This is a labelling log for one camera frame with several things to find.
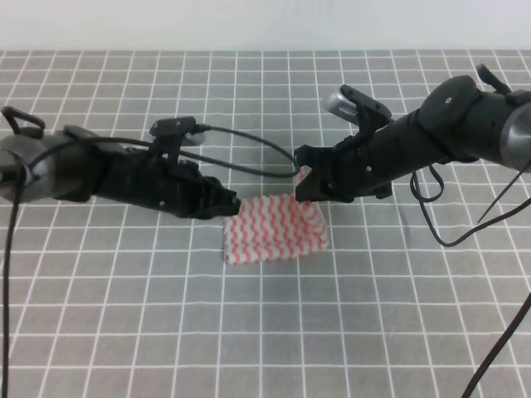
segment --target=wire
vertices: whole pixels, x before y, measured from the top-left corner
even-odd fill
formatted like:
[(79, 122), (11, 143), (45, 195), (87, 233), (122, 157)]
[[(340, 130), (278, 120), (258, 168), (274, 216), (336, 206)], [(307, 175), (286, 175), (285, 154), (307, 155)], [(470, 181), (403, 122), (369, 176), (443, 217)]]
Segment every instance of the wire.
[[(282, 149), (281, 147), (279, 147), (275, 143), (272, 143), (272, 142), (267, 141), (265, 139), (253, 137), (252, 135), (247, 134), (247, 133), (243, 133), (241, 131), (218, 128), (218, 127), (211, 127), (211, 126), (208, 126), (208, 127), (210, 127), (210, 129), (212, 129), (212, 130), (219, 130), (219, 131), (224, 131), (224, 132), (227, 132), (227, 133), (239, 135), (241, 137), (252, 139), (253, 141), (257, 141), (257, 142), (263, 143), (264, 145), (270, 146), (274, 150), (276, 150), (279, 153), (281, 153), (283, 156), (287, 157), (293, 163), (293, 165), (295, 167), (295, 170), (292, 171), (292, 172), (265, 172), (263, 170), (257, 170), (255, 168), (240, 166), (239, 164), (229, 163), (229, 162), (225, 162), (225, 161), (222, 161), (222, 160), (219, 160), (219, 159), (209, 158), (209, 157), (202, 156), (202, 155), (196, 155), (195, 153), (190, 153), (190, 152), (183, 151), (183, 150), (178, 150), (178, 151), (174, 151), (174, 152), (176, 152), (176, 153), (178, 153), (178, 154), (180, 154), (180, 155), (182, 155), (182, 156), (184, 156), (186, 158), (191, 158), (191, 159), (198, 160), (200, 162), (205, 162), (205, 163), (215, 164), (217, 166), (231, 168), (233, 170), (237, 170), (239, 172), (246, 172), (248, 174), (253, 174), (255, 176), (271, 177), (271, 178), (291, 178), (291, 177), (294, 177), (297, 174), (299, 174), (300, 168), (299, 168), (299, 165), (297, 164), (296, 160), (289, 153), (287, 153), (284, 149)], [(85, 144), (88, 144), (88, 143), (127, 143), (129, 145), (138, 145), (138, 146), (141, 146), (141, 147), (150, 147), (151, 144), (152, 144), (152, 143), (150, 143), (148, 141), (141, 141), (139, 139), (116, 138), (116, 137), (91, 137), (91, 138), (83, 138), (83, 139), (78, 139), (78, 140), (72, 140), (72, 141), (68, 141), (66, 143), (61, 143), (59, 145), (56, 145), (55, 147), (52, 147), (52, 148), (46, 150), (45, 152), (41, 153), (35, 159), (33, 159), (33, 161), (28, 165), (28, 167), (30, 168), (30, 170), (32, 170), (39, 162), (41, 162), (42, 160), (48, 158), (49, 156), (51, 156), (54, 153), (58, 153), (58, 152), (60, 152), (60, 151), (62, 151), (64, 149), (72, 147), (74, 145), (85, 145)]]
[(516, 316), (511, 321), (509, 326), (505, 329), (504, 334), (501, 335), (501, 337), (489, 351), (485, 359), (481, 362), (480, 367), (478, 367), (477, 371), (475, 371), (474, 375), (470, 379), (468, 385), (466, 386), (465, 392), (463, 393), (461, 398), (470, 398), (472, 396), (472, 392), (474, 392), (474, 389), (480, 382), (481, 377), (483, 377), (487, 369), (489, 369), (490, 364), (498, 356), (499, 352), (502, 350), (504, 345), (507, 344), (509, 339), (513, 336), (514, 332), (516, 331), (516, 328), (524, 320), (525, 315), (528, 313), (530, 308), (531, 293), (525, 299), (524, 303), (522, 304), (522, 307), (520, 307), (519, 311), (516, 313)]
[[(203, 127), (205, 127), (206, 129), (210, 129), (210, 130), (216, 130), (216, 131), (221, 131), (224, 133), (238, 135), (240, 137), (248, 138), (250, 140), (257, 141), (258, 143), (262, 143), (266, 146), (269, 146), (273, 148), (275, 151), (285, 156), (286, 158), (288, 158), (293, 163), (295, 170), (292, 172), (264, 172), (262, 170), (257, 170), (254, 168), (240, 166), (238, 164), (224, 162), (219, 159), (196, 155), (195, 153), (190, 153), (190, 152), (186, 152), (182, 150), (178, 150), (174, 152), (184, 157), (196, 159), (201, 162), (216, 164), (218, 166), (232, 168), (240, 172), (247, 172), (249, 174), (253, 174), (256, 176), (262, 176), (262, 177), (273, 177), (273, 178), (294, 177), (300, 171), (300, 167), (297, 164), (296, 160), (288, 152), (286, 152), (284, 149), (282, 149), (275, 143), (272, 143), (271, 141), (268, 141), (263, 138), (257, 138), (253, 135), (250, 135), (248, 133), (243, 133), (237, 130), (225, 129), (222, 127), (213, 127), (213, 126), (203, 126)], [(122, 144), (129, 144), (129, 145), (137, 145), (140, 147), (150, 147), (152, 145), (152, 143), (150, 142), (141, 141), (139, 139), (116, 138), (116, 137), (90, 137), (90, 138), (72, 140), (66, 143), (61, 143), (59, 145), (56, 145), (55, 147), (47, 149), (45, 152), (39, 154), (28, 164), (27, 170), (28, 172), (31, 172), (37, 164), (42, 162), (44, 159), (50, 157), (54, 153), (59, 153), (60, 151), (73, 147), (75, 145), (83, 146), (83, 145), (88, 145), (92, 143), (122, 143)], [(4, 249), (4, 266), (3, 266), (4, 268), (3, 268), (3, 277), (2, 277), (2, 285), (3, 285), (3, 292), (2, 292), (2, 304), (3, 304), (3, 308), (2, 308), (2, 318), (3, 318), (2, 398), (7, 398), (7, 393), (8, 393), (8, 388), (9, 388), (9, 385), (8, 385), (9, 383), (9, 318), (10, 318), (9, 316), (10, 315), (9, 314), (9, 310), (10, 310), (9, 308), (9, 269), (10, 269), (10, 264), (11, 264), (11, 248), (12, 248), (14, 231), (15, 231), (15, 227), (17, 224), (18, 209), (20, 207), (20, 203), (22, 201), (22, 195), (24, 193), (25, 179), (26, 179), (26, 170), (21, 165), (20, 171), (17, 174), (17, 180), (15, 183), (15, 197), (13, 198), (11, 216), (10, 216), (9, 225), (7, 228), (7, 237), (6, 237), (6, 244), (5, 244), (5, 249)]]
[[(480, 218), (480, 221), (486, 216), (486, 214), (489, 212), (489, 210), (498, 202), (498, 200), (509, 190), (509, 188), (512, 187), (514, 182), (524, 173), (529, 166), (531, 166), (531, 161), (529, 161), (524, 169), (520, 171), (515, 178), (511, 180), (509, 184), (504, 188), (504, 190), (494, 199), (494, 201), (490, 204), (490, 206), (487, 208), (483, 216)], [(454, 240), (453, 242), (445, 242), (440, 238), (440, 236), (437, 234), (437, 231), (433, 227), (433, 224), (431, 223), (430, 216), (428, 215), (426, 211), (425, 203), (433, 202), (439, 197), (441, 197), (443, 191), (444, 191), (444, 182), (442, 181), (441, 176), (437, 172), (433, 166), (430, 166), (430, 172), (431, 175), (439, 182), (439, 186), (441, 187), (441, 191), (435, 195), (434, 197), (423, 197), (420, 193), (421, 189), (418, 182), (417, 173), (413, 172), (412, 179), (410, 181), (410, 187), (412, 189), (413, 196), (418, 200), (419, 205), (421, 205), (422, 214), (424, 215), (424, 218), (426, 219), (426, 223), (428, 227), (430, 228), (431, 233), (433, 234), (433, 237), (436, 239), (436, 241), (445, 247), (452, 247), (455, 245), (460, 244), (463, 240), (467, 239), (474, 233), (483, 230), (487, 226), (491, 226), (497, 222), (503, 221), (511, 216), (514, 216), (521, 212), (523, 209), (525, 209), (527, 206), (531, 204), (531, 198), (524, 201), (521, 205), (515, 207), (513, 210), (508, 211), (501, 216), (497, 216), (493, 218), (492, 220), (489, 220), (487, 222), (484, 222), (483, 224), (480, 224), (472, 229), (470, 229), (468, 232), (466, 232), (463, 236), (461, 236), (459, 239)], [(528, 313), (528, 311), (531, 309), (531, 293), (528, 295), (528, 297), (525, 299), (524, 303), (522, 304), (522, 307), (520, 307), (520, 310), (514, 317), (514, 319), (511, 321), (509, 326), (505, 329), (504, 333), (499, 337), (496, 344), (492, 347), (490, 352), (487, 354), (485, 359), (481, 362), (481, 365), (478, 367), (478, 369), (475, 371), (474, 375), (470, 379), (468, 385), (466, 386), (465, 392), (463, 392), (463, 395), (461, 398), (470, 398), (472, 396), (472, 393), (474, 392), (474, 389), (477, 387), (477, 385), (480, 383), (481, 377), (485, 374), (485, 372), (489, 369), (489, 366), (492, 364), (494, 359), (498, 356), (498, 354), (501, 352), (505, 344), (509, 341), (509, 339), (513, 336), (514, 332), (518, 328), (518, 326), (521, 324), (521, 322), (524, 320), (525, 315)]]
[(514, 178), (511, 180), (511, 182), (509, 184), (507, 184), (507, 186), (503, 189), (503, 191), (499, 193), (499, 195), (494, 199), (494, 201), (492, 203), (490, 203), (490, 206), (487, 208), (487, 210), (485, 210), (485, 212), (480, 217), (478, 222), (481, 222), (481, 220), (483, 220), (485, 218), (485, 216), (489, 213), (490, 209), (492, 209), (494, 207), (494, 205), (496, 203), (498, 203), (499, 199), (501, 199), (501, 197), (503, 195), (505, 195), (505, 193), (513, 186), (513, 184), (516, 182), (516, 180), (518, 180), (520, 178), (520, 176), (526, 172), (526, 170), (529, 168), (529, 166), (531, 166), (531, 162), (528, 162), (524, 166), (522, 171), (520, 171), (516, 176), (514, 176)]
[(13, 198), (13, 205), (11, 208), (11, 215), (9, 217), (9, 225), (7, 228), (6, 247), (3, 255), (3, 276), (2, 276), (2, 398), (7, 398), (9, 389), (9, 270), (11, 265), (11, 247), (13, 243), (13, 234), (17, 224), (18, 208), (22, 201), (22, 194), (24, 193), (24, 182), (26, 180), (26, 171), (21, 165), (17, 174), (15, 182), (15, 197)]
[[(433, 177), (435, 179), (438, 179), (438, 178), (441, 178), (441, 176), (439, 175), (439, 173), (435, 170), (435, 168), (433, 167), (430, 167), (430, 171), (431, 171), (431, 174), (433, 175)], [(484, 222), (483, 224), (479, 224), (478, 226), (475, 226), (474, 228), (470, 229), (469, 231), (467, 231), (465, 234), (463, 234), (460, 238), (454, 240), (453, 242), (445, 242), (438, 234), (437, 234), (437, 231), (435, 230), (435, 227), (433, 226), (433, 223), (431, 222), (431, 219), (430, 219), (430, 216), (428, 215), (428, 212), (426, 210), (426, 206), (424, 205), (425, 203), (429, 203), (431, 201), (434, 201), (433, 198), (426, 198), (426, 197), (423, 197), (420, 193), (420, 187), (419, 187), (419, 183), (418, 183), (418, 178), (417, 178), (417, 173), (414, 172), (412, 174), (412, 179), (410, 181), (410, 187), (412, 188), (412, 194), (413, 196), (418, 200), (418, 203), (419, 205), (421, 205), (421, 210), (422, 210), (422, 215), (424, 216), (424, 218), (426, 219), (426, 223), (428, 225), (428, 228), (430, 228), (430, 232), (431, 234), (433, 235), (433, 237), (435, 238), (435, 240), (441, 245), (441, 246), (444, 246), (444, 247), (453, 247), (453, 246), (456, 246), (458, 244), (460, 244), (461, 242), (463, 242), (464, 240), (466, 240), (467, 238), (471, 237), (473, 234), (475, 234), (476, 232), (478, 231), (481, 231), (481, 230), (484, 230), (487, 226), (492, 226), (493, 224), (496, 224), (497, 222), (500, 222), (500, 221), (503, 221), (503, 220), (506, 220), (518, 213), (520, 213), (523, 209), (525, 209), (527, 206), (531, 205), (531, 198), (527, 199), (526, 201), (524, 201), (521, 205), (519, 206), (516, 206), (514, 209), (512, 209), (511, 211), (507, 211), (506, 213), (502, 214), (501, 216), (497, 216), (495, 218), (493, 218), (492, 220), (488, 220), (486, 222)], [(442, 189), (441, 189), (441, 192), (437, 195), (437, 197), (440, 197), (441, 194), (442, 194)]]

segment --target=cloth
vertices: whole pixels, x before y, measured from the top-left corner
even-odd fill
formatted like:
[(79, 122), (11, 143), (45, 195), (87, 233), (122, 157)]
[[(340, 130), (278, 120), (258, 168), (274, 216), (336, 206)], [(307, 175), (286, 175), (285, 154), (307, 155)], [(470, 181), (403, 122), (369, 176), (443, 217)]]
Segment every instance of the cloth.
[[(295, 178), (302, 181), (304, 172)], [(237, 216), (225, 219), (228, 264), (286, 260), (325, 249), (329, 235), (317, 203), (298, 203), (295, 194), (241, 200)]]

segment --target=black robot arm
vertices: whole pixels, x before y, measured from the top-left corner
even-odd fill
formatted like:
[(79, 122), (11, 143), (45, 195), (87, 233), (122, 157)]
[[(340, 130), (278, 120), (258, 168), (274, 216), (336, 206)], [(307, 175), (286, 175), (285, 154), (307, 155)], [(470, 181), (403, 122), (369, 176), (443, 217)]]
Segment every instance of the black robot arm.
[[(233, 216), (240, 210), (234, 191), (203, 176), (196, 163), (178, 159), (183, 142), (198, 136), (192, 117), (159, 120), (149, 131), (152, 143), (120, 140), (148, 147), (140, 149), (124, 148), (113, 142), (116, 138), (77, 126), (44, 134), (39, 118), (10, 107), (2, 113), (15, 133), (0, 141), (0, 194), (8, 200), (15, 196), (22, 166), (22, 201), (52, 197), (85, 202), (94, 195), (198, 219)], [(20, 127), (17, 120), (31, 125)]]
[(351, 202), (392, 195), (391, 181), (433, 163), (484, 159), (521, 171), (531, 160), (531, 92), (510, 92), (484, 66), (478, 90), (469, 76), (438, 86), (420, 109), (391, 120), (383, 105), (344, 85), (325, 107), (359, 126), (333, 148), (295, 150), (311, 172), (295, 189), (298, 201)]

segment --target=tabletop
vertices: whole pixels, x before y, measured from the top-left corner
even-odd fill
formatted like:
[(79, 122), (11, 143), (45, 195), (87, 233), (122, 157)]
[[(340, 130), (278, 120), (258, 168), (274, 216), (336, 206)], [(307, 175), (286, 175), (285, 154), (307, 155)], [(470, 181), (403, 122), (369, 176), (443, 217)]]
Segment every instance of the tabletop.
[[(332, 146), (355, 126), (319, 99), (349, 84), (394, 117), (485, 63), (531, 89), (531, 51), (0, 51), (0, 104), (50, 130), (85, 126), (148, 139), (157, 119), (191, 114), (292, 151)], [(7, 123), (0, 134), (10, 134)], [(270, 171), (287, 160), (209, 133), (196, 153)], [(457, 237), (515, 174), (493, 164), (437, 166), (429, 205)], [(240, 197), (292, 192), (291, 181), (202, 164)], [(426, 170), (421, 184), (438, 185)], [(529, 198), (522, 176), (492, 211)], [(530, 290), (531, 212), (446, 249), (409, 189), (322, 203), (327, 250), (226, 265), (222, 219), (190, 221), (94, 199), (22, 207), (12, 264), (11, 398), (460, 396)], [(0, 203), (2, 236), (10, 204)], [(527, 317), (477, 397), (531, 396)]]

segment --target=white wall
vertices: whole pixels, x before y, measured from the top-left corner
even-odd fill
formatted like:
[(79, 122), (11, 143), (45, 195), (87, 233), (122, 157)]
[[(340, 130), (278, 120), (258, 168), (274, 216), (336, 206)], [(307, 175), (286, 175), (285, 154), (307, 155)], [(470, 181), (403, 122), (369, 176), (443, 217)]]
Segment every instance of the white wall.
[(0, 48), (531, 48), (530, 16), (529, 0), (0, 0)]

